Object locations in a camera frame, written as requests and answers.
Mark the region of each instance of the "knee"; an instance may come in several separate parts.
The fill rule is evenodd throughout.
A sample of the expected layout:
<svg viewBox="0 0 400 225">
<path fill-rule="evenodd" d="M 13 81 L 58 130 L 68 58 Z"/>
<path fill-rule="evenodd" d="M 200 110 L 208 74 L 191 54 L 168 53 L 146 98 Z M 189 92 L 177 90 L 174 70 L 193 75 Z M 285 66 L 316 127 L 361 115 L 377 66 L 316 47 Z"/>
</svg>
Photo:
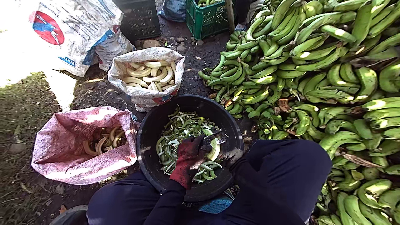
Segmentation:
<svg viewBox="0 0 400 225">
<path fill-rule="evenodd" d="M 297 139 L 293 140 L 296 149 L 296 157 L 302 162 L 312 163 L 319 167 L 332 167 L 332 161 L 328 153 L 316 142 Z"/>
</svg>

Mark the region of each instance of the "dark pants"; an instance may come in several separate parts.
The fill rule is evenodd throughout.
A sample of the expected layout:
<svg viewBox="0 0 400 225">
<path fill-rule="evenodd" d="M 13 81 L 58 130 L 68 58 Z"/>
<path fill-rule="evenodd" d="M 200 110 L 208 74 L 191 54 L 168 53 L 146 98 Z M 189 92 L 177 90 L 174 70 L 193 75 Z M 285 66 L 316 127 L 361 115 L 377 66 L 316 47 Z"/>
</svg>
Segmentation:
<svg viewBox="0 0 400 225">
<path fill-rule="evenodd" d="M 258 140 L 246 159 L 287 207 L 303 221 L 309 218 L 332 165 L 319 144 L 300 139 Z M 99 189 L 90 200 L 87 217 L 90 224 L 142 224 L 158 198 L 159 193 L 143 173 L 136 172 Z M 213 224 L 214 219 L 222 219 L 224 224 L 253 225 L 249 202 L 240 192 L 219 214 L 182 206 L 181 224 Z"/>
<path fill-rule="evenodd" d="M 250 4 L 256 0 L 236 0 L 235 2 L 235 12 L 236 12 L 236 22 L 238 24 L 246 22 L 247 14 L 250 9 Z"/>
</svg>

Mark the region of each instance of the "black plastic crate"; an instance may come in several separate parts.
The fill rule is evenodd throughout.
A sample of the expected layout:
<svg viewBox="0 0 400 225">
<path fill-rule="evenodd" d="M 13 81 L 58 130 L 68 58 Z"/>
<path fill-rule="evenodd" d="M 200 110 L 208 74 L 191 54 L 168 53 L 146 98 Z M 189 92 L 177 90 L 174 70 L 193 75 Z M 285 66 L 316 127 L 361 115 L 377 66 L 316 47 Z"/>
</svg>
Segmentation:
<svg viewBox="0 0 400 225">
<path fill-rule="evenodd" d="M 154 0 L 113 0 L 113 2 L 125 14 L 120 29 L 130 42 L 161 35 Z"/>
</svg>

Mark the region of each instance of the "green plastic crate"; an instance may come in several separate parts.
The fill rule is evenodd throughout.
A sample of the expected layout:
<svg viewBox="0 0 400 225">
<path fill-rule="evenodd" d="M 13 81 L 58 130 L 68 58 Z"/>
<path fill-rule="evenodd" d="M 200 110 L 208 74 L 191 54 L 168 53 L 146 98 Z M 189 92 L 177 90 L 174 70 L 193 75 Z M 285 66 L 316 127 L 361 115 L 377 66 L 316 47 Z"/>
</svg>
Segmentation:
<svg viewBox="0 0 400 225">
<path fill-rule="evenodd" d="M 225 1 L 200 8 L 186 0 L 186 25 L 197 40 L 229 30 Z"/>
</svg>

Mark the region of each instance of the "work glove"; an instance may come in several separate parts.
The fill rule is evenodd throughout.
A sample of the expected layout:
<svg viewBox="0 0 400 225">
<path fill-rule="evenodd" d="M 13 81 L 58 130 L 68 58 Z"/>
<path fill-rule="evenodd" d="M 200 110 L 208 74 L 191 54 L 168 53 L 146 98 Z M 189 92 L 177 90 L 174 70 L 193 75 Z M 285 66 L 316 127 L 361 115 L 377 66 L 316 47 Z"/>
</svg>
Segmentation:
<svg viewBox="0 0 400 225">
<path fill-rule="evenodd" d="M 211 145 L 202 145 L 204 137 L 188 137 L 178 145 L 178 160 L 170 180 L 180 183 L 186 190 L 190 190 L 197 169 L 205 161 L 204 156 L 212 150 Z"/>
</svg>

